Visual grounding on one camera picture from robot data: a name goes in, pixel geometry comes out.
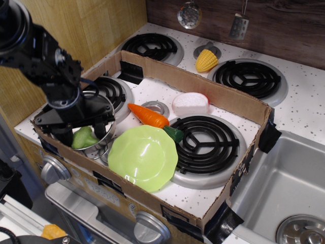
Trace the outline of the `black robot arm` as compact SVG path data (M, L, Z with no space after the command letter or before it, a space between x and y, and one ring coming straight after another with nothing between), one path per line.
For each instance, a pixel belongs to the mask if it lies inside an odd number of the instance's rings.
M18 69L45 94L47 107L34 123L44 133L73 149L83 127L94 135L92 146L109 141L108 124L114 124L112 103L98 86L81 77L80 61L72 57L40 25L33 23L20 1L1 1L1 66Z

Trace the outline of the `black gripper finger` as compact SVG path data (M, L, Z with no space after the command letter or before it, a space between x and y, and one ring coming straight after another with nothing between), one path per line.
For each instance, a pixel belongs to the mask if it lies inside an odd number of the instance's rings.
M95 123L94 125L94 133L98 139L104 138L106 135L106 126L104 123Z
M54 137L64 145L71 147L73 143L73 132L71 128L54 128L52 130Z

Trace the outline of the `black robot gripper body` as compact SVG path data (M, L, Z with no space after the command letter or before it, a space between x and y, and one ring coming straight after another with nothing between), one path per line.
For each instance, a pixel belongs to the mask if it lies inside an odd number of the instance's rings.
M47 107L35 117L34 123L45 133L52 133L54 128L77 128L80 122L89 120L86 102L83 96L72 106L65 109Z

